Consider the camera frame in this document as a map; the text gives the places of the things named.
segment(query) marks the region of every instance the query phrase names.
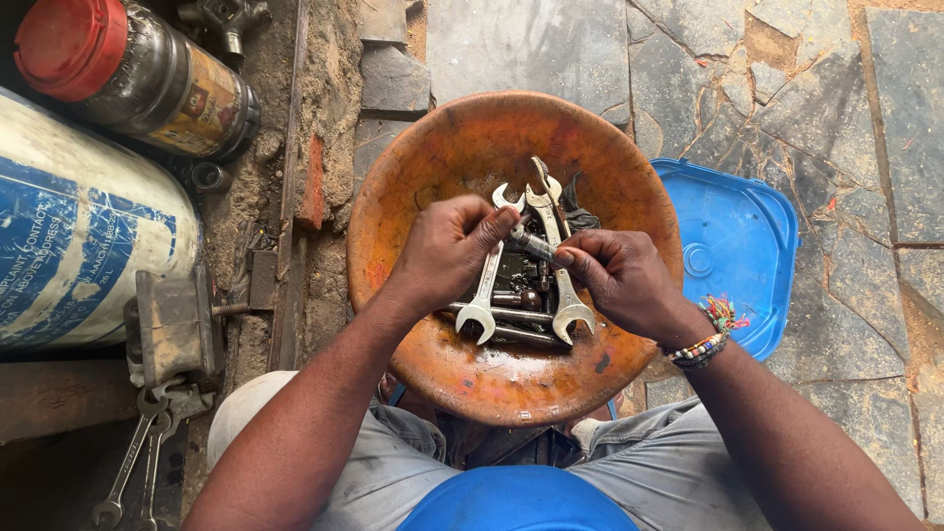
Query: blue shirt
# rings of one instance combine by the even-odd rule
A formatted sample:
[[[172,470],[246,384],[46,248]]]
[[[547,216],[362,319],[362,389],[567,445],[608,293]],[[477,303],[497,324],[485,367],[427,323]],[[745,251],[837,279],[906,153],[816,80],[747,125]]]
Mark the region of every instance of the blue shirt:
[[[539,465],[484,467],[434,488],[397,531],[638,531],[580,477]]]

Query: red jar lid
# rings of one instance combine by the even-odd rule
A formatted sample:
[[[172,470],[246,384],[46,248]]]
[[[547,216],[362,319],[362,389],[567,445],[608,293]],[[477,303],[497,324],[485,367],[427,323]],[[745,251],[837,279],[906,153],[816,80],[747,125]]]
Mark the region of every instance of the red jar lid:
[[[115,73],[126,40],[120,0],[39,0],[16,32],[13,59],[29,86],[79,101]]]

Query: stone floor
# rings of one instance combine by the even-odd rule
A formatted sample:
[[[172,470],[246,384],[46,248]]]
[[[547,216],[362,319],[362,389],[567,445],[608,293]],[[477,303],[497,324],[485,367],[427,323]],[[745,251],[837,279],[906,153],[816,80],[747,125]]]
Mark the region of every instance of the stone floor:
[[[650,158],[766,182],[802,239],[767,366],[944,523],[944,5],[889,1],[410,2],[370,44],[394,66],[365,72],[355,173],[437,102],[530,89],[601,115]],[[624,413],[691,393],[656,361]]]

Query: colorful thread bracelet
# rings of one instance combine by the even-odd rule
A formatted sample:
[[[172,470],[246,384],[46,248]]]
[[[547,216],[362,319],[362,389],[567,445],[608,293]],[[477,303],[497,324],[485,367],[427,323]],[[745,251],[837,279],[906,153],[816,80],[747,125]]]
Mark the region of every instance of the colorful thread bracelet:
[[[708,305],[706,306],[704,303],[699,303],[699,308],[711,319],[715,330],[717,330],[717,334],[687,349],[670,351],[663,347],[663,354],[669,361],[682,370],[707,366],[708,360],[724,350],[725,345],[728,343],[728,338],[731,337],[731,330],[750,326],[750,321],[746,316],[742,315],[740,319],[736,318],[734,305],[728,301],[727,295],[722,294],[720,299],[716,299],[711,295],[706,295],[702,298]]]

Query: wooden bowl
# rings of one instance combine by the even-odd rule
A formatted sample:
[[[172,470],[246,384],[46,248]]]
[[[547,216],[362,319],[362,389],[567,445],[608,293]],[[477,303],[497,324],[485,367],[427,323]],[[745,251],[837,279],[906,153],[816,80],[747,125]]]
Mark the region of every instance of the wooden bowl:
[[[542,93],[507,91],[451,101],[399,134],[380,154],[354,204],[347,279],[354,311],[384,283],[413,218],[433,201],[475,193],[491,201],[502,182],[540,190],[529,158],[567,185],[582,170],[577,198],[604,229],[644,231],[682,286],[675,209],[655,170],[599,116]],[[516,197],[509,192],[509,198]],[[583,302],[592,301],[584,290]],[[549,425],[593,411],[625,387],[656,353],[597,312],[596,334],[581,323],[571,351],[475,341],[450,317],[421,320],[390,367],[408,388],[447,411],[485,424]]]

